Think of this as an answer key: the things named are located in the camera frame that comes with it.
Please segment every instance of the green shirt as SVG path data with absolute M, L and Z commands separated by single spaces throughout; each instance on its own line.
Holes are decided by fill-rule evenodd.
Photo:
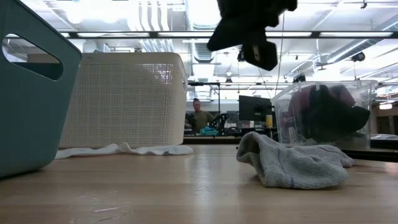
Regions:
M 205 128 L 207 126 L 207 123 L 210 123 L 214 120 L 214 116 L 206 111 L 195 111 L 193 112 L 193 117 L 196 121 L 196 127 L 194 129 L 196 133 L 200 133 L 200 130 Z

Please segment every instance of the man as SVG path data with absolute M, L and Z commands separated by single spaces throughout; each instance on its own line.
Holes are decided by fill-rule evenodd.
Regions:
M 196 121 L 196 126 L 194 131 L 196 133 L 200 133 L 200 130 L 207 126 L 207 123 L 210 123 L 214 120 L 214 116 L 211 115 L 209 112 L 202 111 L 200 109 L 200 100 L 198 98 L 193 99 L 193 117 Z

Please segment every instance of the teal object on desk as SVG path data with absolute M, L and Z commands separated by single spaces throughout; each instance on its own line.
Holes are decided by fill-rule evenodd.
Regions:
M 20 0 L 0 1 L 0 37 L 8 34 L 60 63 L 11 63 L 0 52 L 0 177 L 53 161 L 81 60 L 75 46 Z
M 214 128 L 205 127 L 200 130 L 200 135 L 202 135 L 202 136 L 217 136 L 218 131 Z

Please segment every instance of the wooden table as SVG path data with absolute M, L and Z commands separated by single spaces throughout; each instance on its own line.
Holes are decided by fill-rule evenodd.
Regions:
M 235 146 L 193 147 L 64 159 L 1 180 L 0 223 L 398 223 L 398 164 L 358 161 L 326 190 L 267 189 Z

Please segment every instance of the white mesh basket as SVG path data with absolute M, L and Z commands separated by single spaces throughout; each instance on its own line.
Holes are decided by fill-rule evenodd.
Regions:
M 83 54 L 60 147 L 181 144 L 186 101 L 178 54 Z

